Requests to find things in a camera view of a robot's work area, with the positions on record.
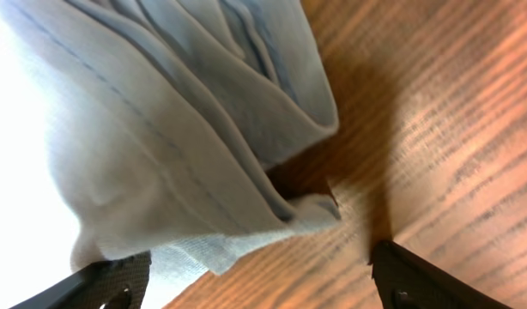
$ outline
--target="seam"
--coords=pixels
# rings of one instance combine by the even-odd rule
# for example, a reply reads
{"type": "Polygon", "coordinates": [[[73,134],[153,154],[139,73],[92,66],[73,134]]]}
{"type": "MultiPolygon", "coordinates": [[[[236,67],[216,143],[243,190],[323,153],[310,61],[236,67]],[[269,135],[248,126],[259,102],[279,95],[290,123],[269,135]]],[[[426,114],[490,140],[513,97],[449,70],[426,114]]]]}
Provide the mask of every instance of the seam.
{"type": "Polygon", "coordinates": [[[254,52],[257,62],[265,76],[269,78],[275,85],[280,87],[281,83],[277,77],[275,66],[273,61],[271,61],[267,46],[262,38],[260,38],[259,33],[256,31],[254,20],[250,14],[250,11],[248,11],[248,8],[242,3],[233,3],[228,0],[223,0],[221,3],[232,10],[242,24],[243,34],[248,39],[248,43],[254,52]]]}
{"type": "Polygon", "coordinates": [[[197,178],[195,172],[191,168],[187,162],[185,162],[185,156],[181,149],[175,145],[170,138],[166,137],[164,134],[162,134],[155,126],[152,124],[144,115],[143,113],[134,105],[132,104],[126,97],[115,87],[113,86],[100,72],[98,72],[93,66],[86,63],[80,56],[78,56],[74,51],[72,51],[68,46],[60,42],[52,33],[50,33],[44,26],[42,26],[38,21],[34,19],[27,11],[23,10],[22,8],[18,7],[15,3],[12,3],[12,6],[17,9],[22,15],[24,15],[28,20],[30,20],[34,26],[36,26],[37,29],[40,30],[40,32],[44,33],[52,43],[58,45],[62,49],[64,49],[68,54],[70,54],[73,58],[78,60],[83,67],[85,67],[87,70],[94,73],[94,75],[105,85],[111,89],[119,98],[120,100],[127,105],[139,118],[140,120],[145,124],[145,126],[149,129],[150,132],[155,134],[157,137],[159,137],[168,147],[173,148],[178,151],[180,159],[185,163],[185,166],[191,175],[192,180],[196,183],[196,185],[201,188],[207,197],[209,197],[215,204],[218,206],[218,208],[221,210],[222,214],[234,224],[239,230],[248,233],[248,230],[241,226],[234,218],[229,214],[229,212],[221,205],[220,202],[217,201],[217,199],[210,193],[206,187],[203,185],[203,183],[197,178]]]}
{"type": "Polygon", "coordinates": [[[277,79],[279,80],[282,91],[284,91],[285,94],[287,94],[287,96],[289,96],[290,99],[292,99],[292,101],[297,106],[299,106],[300,103],[298,101],[298,97],[290,81],[290,76],[288,75],[288,72],[286,70],[284,60],[282,58],[281,53],[276,48],[276,44],[273,40],[273,36],[271,35],[271,32],[266,25],[264,13],[260,9],[259,5],[255,3],[253,0],[248,0],[248,1],[233,0],[233,1],[236,2],[237,4],[244,5],[250,10],[251,16],[254,20],[254,30],[257,33],[259,33],[260,38],[262,39],[263,43],[267,47],[271,62],[275,66],[275,73],[277,75],[277,79]]]}

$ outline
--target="black object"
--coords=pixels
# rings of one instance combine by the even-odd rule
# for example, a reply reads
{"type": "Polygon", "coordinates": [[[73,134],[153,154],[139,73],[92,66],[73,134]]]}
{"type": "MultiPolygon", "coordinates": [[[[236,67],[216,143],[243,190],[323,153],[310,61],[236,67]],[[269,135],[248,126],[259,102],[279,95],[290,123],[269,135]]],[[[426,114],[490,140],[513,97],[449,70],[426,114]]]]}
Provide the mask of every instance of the black object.
{"type": "Polygon", "coordinates": [[[12,309],[137,309],[149,281],[149,252],[98,262],[12,309]]]}
{"type": "Polygon", "coordinates": [[[384,309],[506,309],[392,241],[371,256],[373,279],[384,309]]]}

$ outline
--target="folded cloth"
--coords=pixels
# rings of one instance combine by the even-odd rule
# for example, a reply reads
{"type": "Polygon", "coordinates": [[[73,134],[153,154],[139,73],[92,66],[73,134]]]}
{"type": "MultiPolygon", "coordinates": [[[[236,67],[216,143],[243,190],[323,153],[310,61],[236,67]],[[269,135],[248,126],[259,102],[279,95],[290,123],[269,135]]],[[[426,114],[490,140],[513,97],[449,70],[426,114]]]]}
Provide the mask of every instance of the folded cloth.
{"type": "Polygon", "coordinates": [[[43,264],[70,254],[72,271],[150,250],[145,307],[340,218],[331,197],[285,201],[265,175],[338,126],[296,1],[0,0],[0,89],[0,117],[32,111],[0,138],[0,169],[23,176],[2,166],[28,160],[47,189],[43,203],[0,201],[14,210],[0,222],[40,215],[45,232],[23,237],[62,250],[39,251],[43,264]],[[18,155],[18,137],[33,151],[18,155]]]}

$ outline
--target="light blue fabric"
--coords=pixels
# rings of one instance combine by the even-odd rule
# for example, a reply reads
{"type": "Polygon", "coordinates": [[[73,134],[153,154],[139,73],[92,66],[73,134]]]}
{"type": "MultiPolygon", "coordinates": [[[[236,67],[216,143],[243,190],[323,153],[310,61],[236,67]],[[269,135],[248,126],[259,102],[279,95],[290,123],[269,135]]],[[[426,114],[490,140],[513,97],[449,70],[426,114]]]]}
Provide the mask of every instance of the light blue fabric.
{"type": "Polygon", "coordinates": [[[73,270],[151,250],[144,306],[163,306],[166,285],[340,219],[265,175],[338,127],[298,2],[0,0],[0,18],[45,94],[23,103],[40,104],[45,168],[80,222],[73,270]]]}

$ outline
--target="wooden table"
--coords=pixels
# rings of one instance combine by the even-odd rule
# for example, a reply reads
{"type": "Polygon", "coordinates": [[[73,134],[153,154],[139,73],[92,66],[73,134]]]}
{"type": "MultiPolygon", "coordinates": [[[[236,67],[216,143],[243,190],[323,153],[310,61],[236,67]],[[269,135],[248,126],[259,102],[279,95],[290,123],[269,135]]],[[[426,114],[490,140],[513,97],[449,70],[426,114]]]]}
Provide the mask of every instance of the wooden table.
{"type": "Polygon", "coordinates": [[[303,4],[342,128],[271,177],[330,188],[343,224],[208,273],[168,308],[381,308],[366,261],[391,237],[527,308],[527,0],[303,4]]]}

